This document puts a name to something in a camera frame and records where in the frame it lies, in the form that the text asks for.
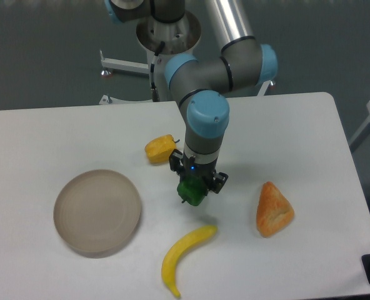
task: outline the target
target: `white table leg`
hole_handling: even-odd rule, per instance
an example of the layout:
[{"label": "white table leg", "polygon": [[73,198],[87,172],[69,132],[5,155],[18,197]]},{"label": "white table leg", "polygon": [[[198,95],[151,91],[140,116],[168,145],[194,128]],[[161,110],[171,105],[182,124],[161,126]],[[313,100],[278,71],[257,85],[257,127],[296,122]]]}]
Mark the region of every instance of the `white table leg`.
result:
[{"label": "white table leg", "polygon": [[347,142],[349,144],[350,151],[353,153],[361,143],[370,134],[370,116],[368,116],[356,132],[352,135],[350,140]]}]

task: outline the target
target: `bread slice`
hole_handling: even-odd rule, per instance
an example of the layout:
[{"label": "bread slice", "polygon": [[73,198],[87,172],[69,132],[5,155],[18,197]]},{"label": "bread slice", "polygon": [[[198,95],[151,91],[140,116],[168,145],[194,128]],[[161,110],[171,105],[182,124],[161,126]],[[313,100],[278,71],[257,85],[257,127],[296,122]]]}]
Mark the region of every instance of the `bread slice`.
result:
[{"label": "bread slice", "polygon": [[289,201],[272,183],[266,182],[261,189],[257,207],[257,229],[265,238],[287,226],[295,213]]}]

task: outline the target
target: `round plate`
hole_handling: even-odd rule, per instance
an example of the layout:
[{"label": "round plate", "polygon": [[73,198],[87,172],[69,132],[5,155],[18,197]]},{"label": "round plate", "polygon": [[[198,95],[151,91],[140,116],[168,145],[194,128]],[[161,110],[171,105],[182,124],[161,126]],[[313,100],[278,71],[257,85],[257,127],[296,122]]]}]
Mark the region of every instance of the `round plate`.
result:
[{"label": "round plate", "polygon": [[110,170],[85,172],[62,189],[54,205],[59,235],[81,254],[100,254],[123,245],[141,214],[134,184]]}]

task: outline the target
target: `silver metal cylinder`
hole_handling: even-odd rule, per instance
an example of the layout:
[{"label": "silver metal cylinder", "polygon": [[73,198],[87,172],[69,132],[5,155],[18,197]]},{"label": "silver metal cylinder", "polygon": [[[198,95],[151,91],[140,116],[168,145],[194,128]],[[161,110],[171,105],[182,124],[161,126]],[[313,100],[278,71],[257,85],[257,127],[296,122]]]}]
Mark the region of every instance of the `silver metal cylinder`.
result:
[{"label": "silver metal cylinder", "polygon": [[208,0],[206,5],[221,49],[236,39],[253,36],[241,0]]},{"label": "silver metal cylinder", "polygon": [[143,0],[111,0],[118,8],[134,9],[143,3]]}]

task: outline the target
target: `yellow banana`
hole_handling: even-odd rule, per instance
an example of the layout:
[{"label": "yellow banana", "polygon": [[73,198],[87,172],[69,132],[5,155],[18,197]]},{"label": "yellow banana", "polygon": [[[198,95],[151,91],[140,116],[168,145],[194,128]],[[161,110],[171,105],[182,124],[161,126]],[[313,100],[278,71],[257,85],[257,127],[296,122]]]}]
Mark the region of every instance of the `yellow banana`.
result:
[{"label": "yellow banana", "polygon": [[177,298],[181,297],[181,293],[178,291],[175,283],[177,262],[187,250],[207,241],[209,238],[213,237],[216,232],[217,226],[214,225],[206,225],[191,231],[176,242],[164,257],[161,266],[161,277],[167,288],[169,288]]}]

